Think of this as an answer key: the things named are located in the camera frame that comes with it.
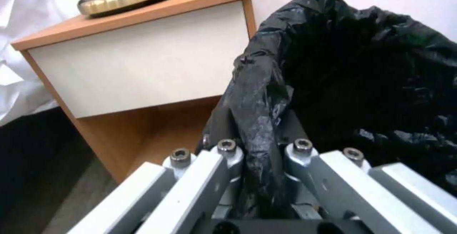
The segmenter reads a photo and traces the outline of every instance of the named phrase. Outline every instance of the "black plastic bag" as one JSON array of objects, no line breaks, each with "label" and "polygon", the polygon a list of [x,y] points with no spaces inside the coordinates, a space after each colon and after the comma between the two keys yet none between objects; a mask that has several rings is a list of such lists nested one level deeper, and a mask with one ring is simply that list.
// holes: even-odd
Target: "black plastic bag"
[{"label": "black plastic bag", "polygon": [[278,143],[290,109],[319,152],[352,146],[372,165],[401,161],[456,195],[456,73],[457,45],[409,16],[291,1],[235,60],[217,106],[230,109],[246,153],[235,216],[288,217]]}]

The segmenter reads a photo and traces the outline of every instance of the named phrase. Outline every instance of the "white bedsheet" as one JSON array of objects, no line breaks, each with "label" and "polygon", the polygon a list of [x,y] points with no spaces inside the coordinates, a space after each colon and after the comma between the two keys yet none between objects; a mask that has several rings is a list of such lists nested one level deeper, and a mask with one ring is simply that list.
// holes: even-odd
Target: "white bedsheet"
[{"label": "white bedsheet", "polygon": [[0,0],[0,126],[57,106],[11,42],[79,14],[78,0]]}]

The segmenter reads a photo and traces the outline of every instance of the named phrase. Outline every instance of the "drawer front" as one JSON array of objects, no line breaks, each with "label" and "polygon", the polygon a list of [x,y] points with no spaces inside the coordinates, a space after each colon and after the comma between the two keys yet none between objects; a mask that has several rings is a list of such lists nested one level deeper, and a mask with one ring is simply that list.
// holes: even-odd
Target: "drawer front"
[{"label": "drawer front", "polygon": [[221,95],[247,43],[236,1],[29,52],[80,118]]}]

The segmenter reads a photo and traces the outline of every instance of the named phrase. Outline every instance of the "hex socket bolt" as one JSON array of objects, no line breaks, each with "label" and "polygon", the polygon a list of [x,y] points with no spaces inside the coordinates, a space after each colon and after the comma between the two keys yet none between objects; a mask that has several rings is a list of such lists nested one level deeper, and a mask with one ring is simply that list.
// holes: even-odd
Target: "hex socket bolt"
[{"label": "hex socket bolt", "polygon": [[217,143],[217,152],[224,157],[235,155],[236,143],[233,139],[222,139]]},{"label": "hex socket bolt", "polygon": [[297,153],[309,156],[313,151],[313,143],[309,139],[297,138],[293,142],[293,150]]},{"label": "hex socket bolt", "polygon": [[354,164],[356,164],[359,167],[362,167],[363,160],[365,159],[365,157],[360,150],[355,148],[345,148],[343,149],[343,154]]},{"label": "hex socket bolt", "polygon": [[191,153],[187,148],[175,149],[170,154],[171,166],[176,168],[185,168],[191,164]]}]

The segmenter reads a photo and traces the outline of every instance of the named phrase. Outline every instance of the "floor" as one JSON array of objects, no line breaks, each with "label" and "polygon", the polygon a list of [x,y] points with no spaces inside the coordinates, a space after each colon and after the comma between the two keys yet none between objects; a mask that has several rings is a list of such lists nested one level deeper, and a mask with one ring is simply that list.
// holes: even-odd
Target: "floor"
[{"label": "floor", "polygon": [[116,188],[82,139],[71,142],[26,188],[0,233],[61,234]]}]

